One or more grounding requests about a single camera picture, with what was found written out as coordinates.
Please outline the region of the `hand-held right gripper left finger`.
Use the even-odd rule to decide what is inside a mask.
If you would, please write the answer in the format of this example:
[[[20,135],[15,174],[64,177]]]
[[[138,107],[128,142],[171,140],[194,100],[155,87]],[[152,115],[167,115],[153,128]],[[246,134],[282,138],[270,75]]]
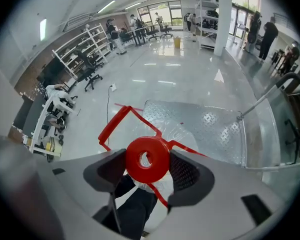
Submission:
[[[83,170],[84,180],[98,192],[114,193],[126,170],[126,150],[111,150]]]

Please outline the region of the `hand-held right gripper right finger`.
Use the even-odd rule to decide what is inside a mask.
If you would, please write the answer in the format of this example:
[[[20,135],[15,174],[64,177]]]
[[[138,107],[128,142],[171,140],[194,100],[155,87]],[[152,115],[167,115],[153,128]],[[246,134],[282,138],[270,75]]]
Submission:
[[[169,173],[173,182],[173,193],[168,197],[168,207],[186,207],[197,205],[213,189],[213,172],[196,159],[204,156],[181,151],[169,152]]]

